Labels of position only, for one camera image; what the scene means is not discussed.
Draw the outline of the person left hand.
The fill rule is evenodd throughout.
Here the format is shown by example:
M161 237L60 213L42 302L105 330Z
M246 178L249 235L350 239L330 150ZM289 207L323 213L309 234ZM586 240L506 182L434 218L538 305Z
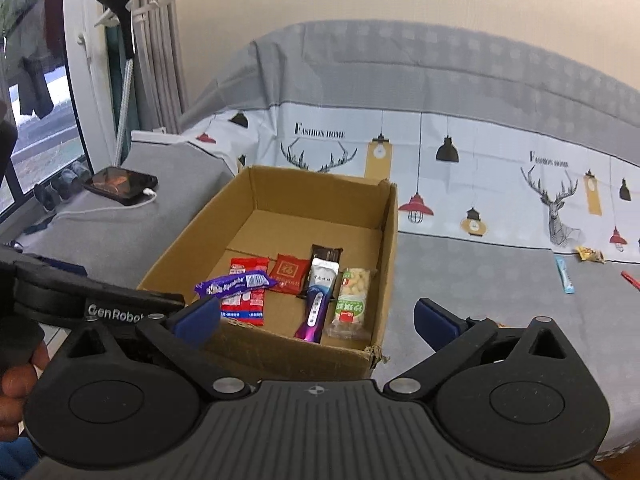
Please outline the person left hand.
M14 441L20 433L24 405L35 387L39 373L50 362L46 344L41 341L27 364L11 367L1 377L0 440Z

